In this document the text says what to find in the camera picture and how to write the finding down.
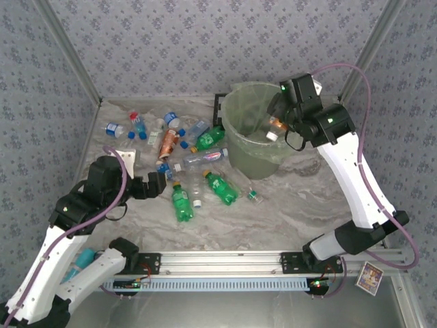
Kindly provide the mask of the clear bottle green white label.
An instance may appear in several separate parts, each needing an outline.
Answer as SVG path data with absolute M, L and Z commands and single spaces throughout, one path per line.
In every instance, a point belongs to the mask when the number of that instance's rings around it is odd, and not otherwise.
M 153 151 L 158 151 L 165 128 L 166 123 L 162 118 L 157 118 L 152 123 L 147 144 Z

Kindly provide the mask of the clear bottle green cap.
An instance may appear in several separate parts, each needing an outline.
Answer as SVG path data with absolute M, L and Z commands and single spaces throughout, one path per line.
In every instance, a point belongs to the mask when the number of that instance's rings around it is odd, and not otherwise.
M 230 168 L 225 172 L 225 179 L 235 189 L 239 197 L 251 201 L 253 204 L 260 204 L 264 197 L 255 190 L 253 182 L 247 178 L 239 169 Z

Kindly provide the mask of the orange label bottle white cap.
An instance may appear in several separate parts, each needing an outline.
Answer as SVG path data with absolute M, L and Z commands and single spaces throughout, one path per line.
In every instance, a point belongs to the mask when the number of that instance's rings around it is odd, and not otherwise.
M 266 138 L 271 141 L 276 141 L 281 135 L 287 131 L 286 125 L 281 123 L 278 118 L 270 117 L 269 130 L 266 134 Z

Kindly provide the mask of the aluminium frame post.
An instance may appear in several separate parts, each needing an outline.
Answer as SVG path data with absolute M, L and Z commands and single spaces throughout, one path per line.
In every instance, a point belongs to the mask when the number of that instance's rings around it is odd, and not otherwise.
M 394 25 L 406 2 L 407 0 L 386 1 L 383 11 L 377 19 L 376 24 L 356 61 L 356 66 L 363 72 L 370 67 L 371 62 L 378 52 L 378 49 L 388 36 L 389 31 Z M 352 95 L 361 80 L 361 75 L 357 71 L 353 70 L 350 73 L 339 96 L 341 103 L 347 103 L 349 100 L 351 100 Z
M 95 105 L 99 105 L 101 97 L 51 4 L 48 0 L 32 1 L 85 93 Z

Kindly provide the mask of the copper coloured coffee bottle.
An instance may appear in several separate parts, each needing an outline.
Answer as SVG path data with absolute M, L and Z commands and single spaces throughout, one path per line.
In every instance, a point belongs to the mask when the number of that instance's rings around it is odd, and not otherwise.
M 177 142 L 179 141 L 179 138 L 180 135 L 175 129 L 168 128 L 166 130 L 160 144 L 160 150 L 158 152 L 159 161 L 164 161 L 171 155 Z

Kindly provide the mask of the green soda bottle yellow cap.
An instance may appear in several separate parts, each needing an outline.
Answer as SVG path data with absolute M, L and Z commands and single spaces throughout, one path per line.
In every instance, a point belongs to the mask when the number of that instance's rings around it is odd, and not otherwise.
M 194 211 L 188 197 L 188 192 L 182 187 L 180 182 L 173 183 L 171 201 L 175 209 L 176 219 L 179 222 L 190 221 L 194 217 Z
M 222 128 L 222 126 L 215 126 L 198 138 L 196 144 L 191 147 L 191 152 L 196 153 L 203 150 L 208 150 L 222 140 L 224 136 L 225 130 Z
M 220 175 L 206 170 L 203 172 L 203 177 L 206 179 L 207 185 L 210 189 L 225 205 L 230 206 L 238 199 L 238 192 Z

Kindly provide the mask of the aluminium table back rail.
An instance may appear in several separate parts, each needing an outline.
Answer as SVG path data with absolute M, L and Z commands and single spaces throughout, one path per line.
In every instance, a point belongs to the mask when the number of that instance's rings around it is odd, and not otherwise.
M 338 103 L 339 96 L 333 94 L 325 94 L 320 96 L 323 103 Z M 215 95 L 205 95 L 205 96 L 114 96 L 114 97 L 102 97 L 103 101 L 147 101 L 147 100 L 214 100 Z

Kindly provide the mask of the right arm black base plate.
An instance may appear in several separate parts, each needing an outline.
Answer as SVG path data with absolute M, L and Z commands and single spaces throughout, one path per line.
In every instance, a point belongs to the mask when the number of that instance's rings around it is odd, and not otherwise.
M 339 256 L 333 256 L 327 260 L 318 260 L 315 256 L 303 251 L 283 252 L 280 255 L 279 262 L 284 274 L 343 273 L 343 264 Z

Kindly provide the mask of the grey metal shelf sheet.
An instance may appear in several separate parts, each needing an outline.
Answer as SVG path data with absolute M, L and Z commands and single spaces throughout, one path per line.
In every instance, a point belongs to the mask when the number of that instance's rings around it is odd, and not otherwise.
M 91 294 L 66 328 L 430 328 L 411 288 L 384 277 L 376 296 L 348 278 L 330 298 L 305 292 Z

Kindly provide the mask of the stubby clear bottle blue label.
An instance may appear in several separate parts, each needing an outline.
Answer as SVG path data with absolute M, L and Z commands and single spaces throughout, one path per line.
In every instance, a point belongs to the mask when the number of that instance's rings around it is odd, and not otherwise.
M 166 113 L 163 120 L 169 128 L 174 130 L 178 131 L 181 127 L 181 120 L 174 111 Z

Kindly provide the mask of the Pocari Sweat bottle white cap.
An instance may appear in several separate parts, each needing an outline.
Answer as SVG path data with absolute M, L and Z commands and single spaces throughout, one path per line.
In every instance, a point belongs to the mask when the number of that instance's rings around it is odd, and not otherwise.
M 178 172 L 183 170 L 183 165 L 179 162 L 159 160 L 156 162 L 157 172 L 163 173 L 167 180 L 173 180 Z

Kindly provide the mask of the clear bottle purple red label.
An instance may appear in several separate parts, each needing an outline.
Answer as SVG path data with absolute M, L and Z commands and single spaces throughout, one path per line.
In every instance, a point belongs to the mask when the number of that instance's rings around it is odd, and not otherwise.
M 183 159 L 183 164 L 185 167 L 199 167 L 215 161 L 223 160 L 224 158 L 228 157 L 228 154 L 227 148 L 213 148 L 185 156 Z

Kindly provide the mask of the large clear bottle white cap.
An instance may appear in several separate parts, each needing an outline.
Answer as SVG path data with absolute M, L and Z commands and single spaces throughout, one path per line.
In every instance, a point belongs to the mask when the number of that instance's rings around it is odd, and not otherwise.
M 192 205 L 194 208 L 201 208 L 204 196 L 204 177 L 201 170 L 197 167 L 189 167 L 187 179 Z

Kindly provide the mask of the small clear bottle blue label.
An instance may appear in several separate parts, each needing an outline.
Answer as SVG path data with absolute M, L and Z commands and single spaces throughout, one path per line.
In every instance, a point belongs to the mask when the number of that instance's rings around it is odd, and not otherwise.
M 109 137 L 113 137 L 116 139 L 128 139 L 128 140 L 135 138 L 135 133 L 133 131 L 130 131 L 122 124 L 109 122 L 105 124 L 102 128 L 105 134 L 108 135 Z

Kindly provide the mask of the black slotted bracket plate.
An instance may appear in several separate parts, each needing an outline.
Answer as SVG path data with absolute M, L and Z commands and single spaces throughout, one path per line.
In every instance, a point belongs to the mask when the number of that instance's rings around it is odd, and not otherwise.
M 214 95 L 214 111 L 212 117 L 213 127 L 220 126 L 223 130 L 225 128 L 223 127 L 223 123 L 222 123 L 221 104 L 223 103 L 226 95 L 227 93 L 219 93 Z

